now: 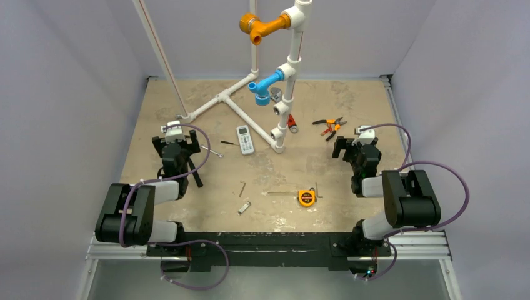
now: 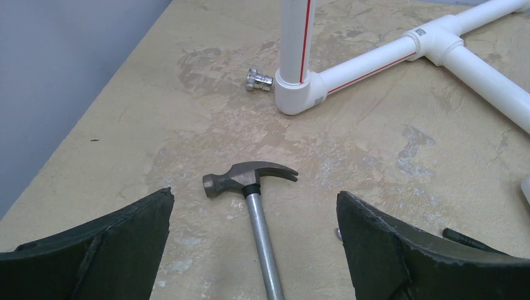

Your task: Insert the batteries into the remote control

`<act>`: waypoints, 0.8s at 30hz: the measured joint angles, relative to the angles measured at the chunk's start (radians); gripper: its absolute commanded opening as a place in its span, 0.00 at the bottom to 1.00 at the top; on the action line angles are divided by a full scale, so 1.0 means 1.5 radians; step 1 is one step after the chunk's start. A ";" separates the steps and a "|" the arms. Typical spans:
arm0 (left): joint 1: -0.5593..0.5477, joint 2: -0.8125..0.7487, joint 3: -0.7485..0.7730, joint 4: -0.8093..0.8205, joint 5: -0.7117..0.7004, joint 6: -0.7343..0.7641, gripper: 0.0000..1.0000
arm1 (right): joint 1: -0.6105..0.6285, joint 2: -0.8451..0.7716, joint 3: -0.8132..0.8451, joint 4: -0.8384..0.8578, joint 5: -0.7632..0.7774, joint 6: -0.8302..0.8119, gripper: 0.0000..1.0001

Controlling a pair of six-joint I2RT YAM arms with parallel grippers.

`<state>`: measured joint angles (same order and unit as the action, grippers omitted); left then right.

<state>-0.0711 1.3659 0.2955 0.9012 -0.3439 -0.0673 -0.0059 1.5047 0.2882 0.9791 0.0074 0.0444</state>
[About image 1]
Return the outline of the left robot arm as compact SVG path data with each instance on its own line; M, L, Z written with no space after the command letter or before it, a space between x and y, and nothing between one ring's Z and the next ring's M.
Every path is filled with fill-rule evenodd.
M181 140L167 141L155 136L152 143L162 162L156 180L139 186L111 184L94 234L99 242L124 247L162 243L165 251L177 256L186 249L186 238L178 233L182 225L157 220L154 208L184 197L189 186L187 173L195 169L191 156L200 153L201 147L195 130L183 135Z

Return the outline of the white remote control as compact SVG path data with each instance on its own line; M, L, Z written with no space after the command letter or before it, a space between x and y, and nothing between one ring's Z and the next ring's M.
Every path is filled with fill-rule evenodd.
M254 154L254 144L250 135L249 127L247 125L238 126L236 128L236 133L242 154L244 156Z

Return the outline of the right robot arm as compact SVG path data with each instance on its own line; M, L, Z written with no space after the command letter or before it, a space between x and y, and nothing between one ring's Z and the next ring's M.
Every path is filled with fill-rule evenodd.
M339 136L334 142L333 158L344 151L343 161L352 167L351 190L357 198L381 198L384 209L354 227L352 249L366 254L376 241L395 230L427 228L439 224L441 207L425 171L378 173L382 153L375 142L362 144Z

